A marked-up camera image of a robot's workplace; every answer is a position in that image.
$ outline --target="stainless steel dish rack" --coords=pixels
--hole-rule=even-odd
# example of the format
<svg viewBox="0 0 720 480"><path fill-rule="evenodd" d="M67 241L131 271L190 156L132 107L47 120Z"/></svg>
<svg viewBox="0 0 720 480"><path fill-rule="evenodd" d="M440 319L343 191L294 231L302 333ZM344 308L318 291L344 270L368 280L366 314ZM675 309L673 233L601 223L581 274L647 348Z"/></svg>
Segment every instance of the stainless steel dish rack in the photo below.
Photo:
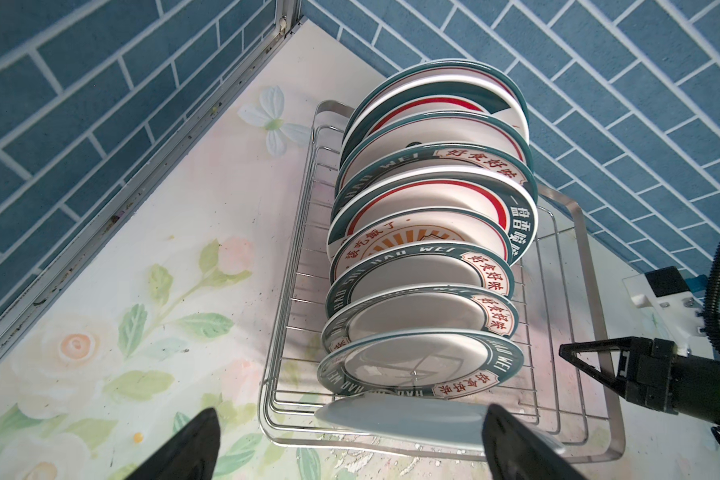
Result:
<svg viewBox="0 0 720 480"><path fill-rule="evenodd" d="M312 123L288 264L259 391L262 430L281 446L484 461L482 452L352 432L314 418L315 410L337 398L320 386L316 370L326 354L319 337L327 321L324 301L329 264L325 248L338 149L351 114L352 109L344 104L324 101ZM556 216L555 208L539 205L535 245L513 266L518 282L512 301L521 324L512 340L523 349L526 363L502 385L448 401L500 403L558 438L566 445L564 456L569 462L615 460L625 446L619 397L557 356L561 343L607 338L584 214L576 202L556 190L539 185L539 193L565 208L573 222ZM607 352L585 360L599 363L604 372L614 370Z"/></svg>

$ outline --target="white flower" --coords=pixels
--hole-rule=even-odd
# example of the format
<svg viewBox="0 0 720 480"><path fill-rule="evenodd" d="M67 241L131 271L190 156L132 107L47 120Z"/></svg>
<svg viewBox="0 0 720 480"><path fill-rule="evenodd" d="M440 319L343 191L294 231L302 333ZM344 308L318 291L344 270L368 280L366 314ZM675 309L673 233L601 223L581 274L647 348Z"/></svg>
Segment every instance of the white flower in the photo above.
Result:
<svg viewBox="0 0 720 480"><path fill-rule="evenodd" d="M75 480L89 458L85 442L71 433L21 436L0 453L0 480Z"/></svg>
<svg viewBox="0 0 720 480"><path fill-rule="evenodd" d="M307 145L309 128L303 125L287 124L280 117L286 106L286 97L280 87L269 87L259 95L259 105L243 105L237 114L248 125L266 130L266 148L273 157L280 157L288 146L286 137L297 145Z"/></svg>
<svg viewBox="0 0 720 480"><path fill-rule="evenodd" d="M31 418L80 412L122 362L114 323L51 319L0 364L0 416L16 404Z"/></svg>

